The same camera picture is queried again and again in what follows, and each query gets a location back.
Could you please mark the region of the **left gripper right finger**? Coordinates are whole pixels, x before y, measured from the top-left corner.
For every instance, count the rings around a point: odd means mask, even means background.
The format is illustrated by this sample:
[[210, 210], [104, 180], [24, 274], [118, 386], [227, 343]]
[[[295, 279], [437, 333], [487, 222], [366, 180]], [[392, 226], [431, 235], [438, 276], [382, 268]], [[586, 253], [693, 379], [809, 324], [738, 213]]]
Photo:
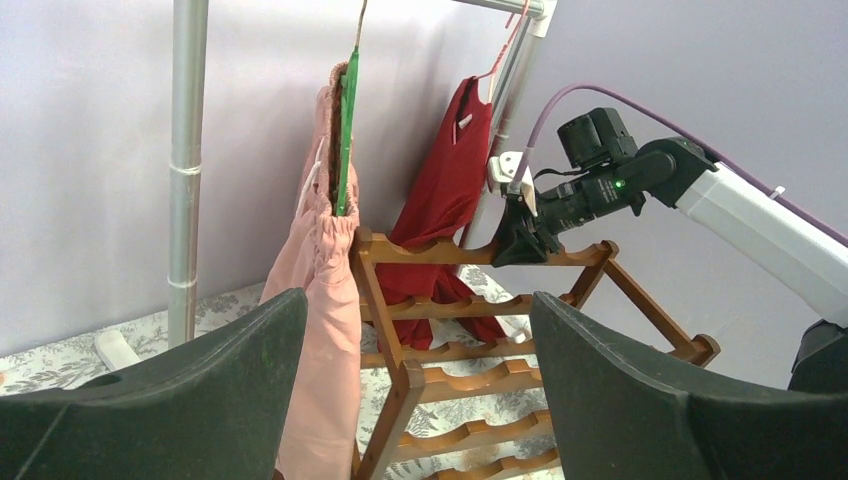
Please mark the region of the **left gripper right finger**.
[[568, 479], [843, 479], [847, 397], [727, 377], [546, 292], [530, 321]]

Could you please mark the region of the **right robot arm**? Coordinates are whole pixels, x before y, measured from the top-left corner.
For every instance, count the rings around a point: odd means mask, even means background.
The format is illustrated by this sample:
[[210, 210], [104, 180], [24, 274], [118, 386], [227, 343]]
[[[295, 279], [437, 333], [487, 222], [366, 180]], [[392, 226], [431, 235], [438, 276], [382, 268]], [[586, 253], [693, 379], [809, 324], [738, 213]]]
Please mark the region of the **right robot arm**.
[[800, 297], [818, 316], [808, 327], [789, 386], [806, 393], [847, 389], [847, 240], [678, 136], [638, 145], [620, 115], [596, 108], [558, 128], [570, 163], [563, 182], [539, 191], [527, 151], [490, 162], [505, 207], [493, 238], [496, 267], [543, 264], [561, 233], [614, 212], [642, 211], [648, 198], [713, 231]]

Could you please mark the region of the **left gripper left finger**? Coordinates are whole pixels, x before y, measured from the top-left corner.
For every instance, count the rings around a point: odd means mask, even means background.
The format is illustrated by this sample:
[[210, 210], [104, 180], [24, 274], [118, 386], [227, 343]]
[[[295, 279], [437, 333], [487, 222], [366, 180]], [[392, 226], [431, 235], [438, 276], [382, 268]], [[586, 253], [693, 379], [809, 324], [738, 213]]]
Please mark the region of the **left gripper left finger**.
[[289, 289], [77, 388], [4, 396], [2, 477], [271, 478], [307, 306], [302, 289]]

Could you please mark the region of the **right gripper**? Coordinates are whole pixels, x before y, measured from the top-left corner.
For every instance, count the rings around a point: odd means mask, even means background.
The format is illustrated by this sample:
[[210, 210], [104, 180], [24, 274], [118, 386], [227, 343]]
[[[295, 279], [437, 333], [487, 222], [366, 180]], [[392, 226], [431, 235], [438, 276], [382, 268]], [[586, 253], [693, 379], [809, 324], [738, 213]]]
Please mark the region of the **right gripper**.
[[493, 237], [496, 246], [491, 265], [543, 264], [563, 251], [551, 232], [534, 217], [520, 195], [507, 195], [500, 223]]

